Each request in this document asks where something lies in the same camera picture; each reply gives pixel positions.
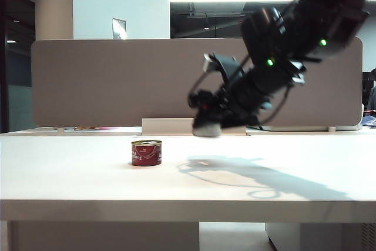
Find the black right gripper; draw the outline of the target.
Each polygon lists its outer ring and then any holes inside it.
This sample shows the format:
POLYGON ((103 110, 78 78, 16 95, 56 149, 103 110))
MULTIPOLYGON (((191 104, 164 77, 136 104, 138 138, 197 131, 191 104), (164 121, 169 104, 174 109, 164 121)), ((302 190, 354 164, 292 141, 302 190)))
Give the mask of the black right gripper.
POLYGON ((188 93, 188 105, 196 111, 194 129, 205 126, 226 129, 260 124, 258 117, 250 114, 248 87, 233 85, 228 88, 220 87, 214 92, 192 87, 188 93))

